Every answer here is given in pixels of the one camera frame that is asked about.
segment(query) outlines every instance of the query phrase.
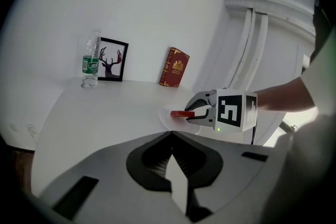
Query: black slot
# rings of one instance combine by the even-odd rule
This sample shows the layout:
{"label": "black slot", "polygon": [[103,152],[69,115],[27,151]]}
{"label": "black slot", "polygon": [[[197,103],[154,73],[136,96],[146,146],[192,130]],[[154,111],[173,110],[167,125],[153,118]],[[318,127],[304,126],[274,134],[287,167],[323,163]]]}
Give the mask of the black slot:
{"label": "black slot", "polygon": [[244,152],[242,153],[243,157],[250,158],[250,159],[255,159],[257,161],[265,162],[268,158],[268,156],[263,155],[263,154],[257,154],[253,152]]}
{"label": "black slot", "polygon": [[61,216],[72,220],[89,194],[98,183],[98,179],[82,177],[53,207]]}

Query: white wall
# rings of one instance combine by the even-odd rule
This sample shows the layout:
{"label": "white wall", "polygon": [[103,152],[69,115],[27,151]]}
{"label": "white wall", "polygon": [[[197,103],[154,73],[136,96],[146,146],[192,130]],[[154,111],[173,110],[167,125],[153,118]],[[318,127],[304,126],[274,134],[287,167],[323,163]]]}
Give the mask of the white wall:
{"label": "white wall", "polygon": [[16,0],[0,39],[0,132],[9,145],[33,150],[26,124],[40,132],[71,78],[80,75],[91,29],[130,44],[124,79],[158,82],[167,48],[190,61],[181,85],[191,88],[212,41],[223,0]]}

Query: red book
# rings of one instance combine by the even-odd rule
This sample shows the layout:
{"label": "red book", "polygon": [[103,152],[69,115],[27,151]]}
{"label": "red book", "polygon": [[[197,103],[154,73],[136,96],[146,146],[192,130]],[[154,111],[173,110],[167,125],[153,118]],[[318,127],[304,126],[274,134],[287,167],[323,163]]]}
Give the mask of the red book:
{"label": "red book", "polygon": [[160,85],[167,87],[178,87],[189,61],[189,55],[176,49],[170,48],[164,65]]}

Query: green bottle label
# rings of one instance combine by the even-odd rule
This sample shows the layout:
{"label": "green bottle label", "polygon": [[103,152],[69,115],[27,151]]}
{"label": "green bottle label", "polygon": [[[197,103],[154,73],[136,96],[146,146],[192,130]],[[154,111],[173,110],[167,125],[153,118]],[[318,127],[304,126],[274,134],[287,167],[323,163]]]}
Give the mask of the green bottle label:
{"label": "green bottle label", "polygon": [[83,56],[83,66],[82,66],[83,73],[86,73],[86,74],[97,73],[98,64],[99,64],[98,58],[91,58],[91,57]]}

